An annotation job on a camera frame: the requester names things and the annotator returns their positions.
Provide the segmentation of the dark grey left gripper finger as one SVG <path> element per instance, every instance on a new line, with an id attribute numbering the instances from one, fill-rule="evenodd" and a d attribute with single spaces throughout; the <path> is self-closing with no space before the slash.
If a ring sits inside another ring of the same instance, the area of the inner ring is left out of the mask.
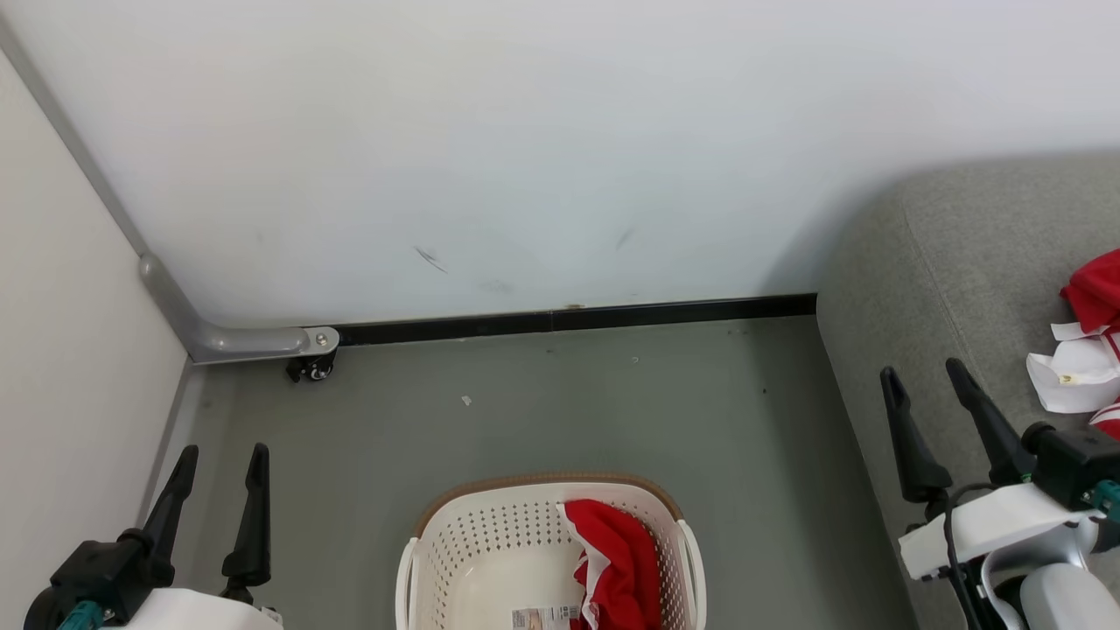
<path id="1" fill-rule="evenodd" d="M 256 443 L 249 458 L 245 501 L 234 547 L 221 564 L 221 597 L 252 605 L 252 589 L 271 580 L 270 451 Z"/>
<path id="2" fill-rule="evenodd" d="M 164 491 L 157 495 L 153 508 L 144 522 L 144 538 L 150 541 L 152 562 L 171 565 L 172 545 L 179 534 L 179 522 L 183 506 L 192 497 L 193 480 L 195 480 L 200 448 L 188 445 L 183 448 L 175 463 Z"/>

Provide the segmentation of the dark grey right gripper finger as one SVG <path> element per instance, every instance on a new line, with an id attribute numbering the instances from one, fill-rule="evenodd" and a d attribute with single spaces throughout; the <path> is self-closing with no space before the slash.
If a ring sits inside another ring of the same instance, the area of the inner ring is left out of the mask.
<path id="1" fill-rule="evenodd" d="M 953 481 L 940 466 L 913 419 L 911 397 L 893 367 L 883 367 L 879 382 L 888 430 L 892 432 L 893 458 L 899 475 L 900 497 L 913 504 L 941 507 L 948 501 Z"/>
<path id="2" fill-rule="evenodd" d="M 997 487 L 1008 487 L 1027 482 L 1036 466 L 1036 458 L 1020 442 L 984 388 L 976 380 L 963 360 L 955 356 L 945 361 L 949 382 L 956 393 L 956 401 L 964 407 L 976 423 L 976 433 L 983 443 L 984 455 L 990 463 L 989 480 Z"/>

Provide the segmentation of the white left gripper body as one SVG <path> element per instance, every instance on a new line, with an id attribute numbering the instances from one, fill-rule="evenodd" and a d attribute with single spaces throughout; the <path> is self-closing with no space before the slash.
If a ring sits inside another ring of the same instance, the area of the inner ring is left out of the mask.
<path id="1" fill-rule="evenodd" d="M 248 589 L 220 595 L 189 589 L 156 589 L 128 621 L 110 619 L 108 629 L 281 629 L 283 615 L 256 606 Z"/>

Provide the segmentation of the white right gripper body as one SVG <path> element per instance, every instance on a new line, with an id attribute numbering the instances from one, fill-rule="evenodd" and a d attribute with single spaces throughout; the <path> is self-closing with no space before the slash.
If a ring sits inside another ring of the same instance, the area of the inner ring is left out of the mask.
<path id="1" fill-rule="evenodd" d="M 1071 511 L 1033 484 L 1016 484 L 945 510 L 951 517 L 956 560 L 968 562 L 1040 536 L 1064 524 L 1103 517 L 1096 509 Z M 945 515 L 902 535 L 900 562 L 911 580 L 932 577 L 949 566 Z"/>

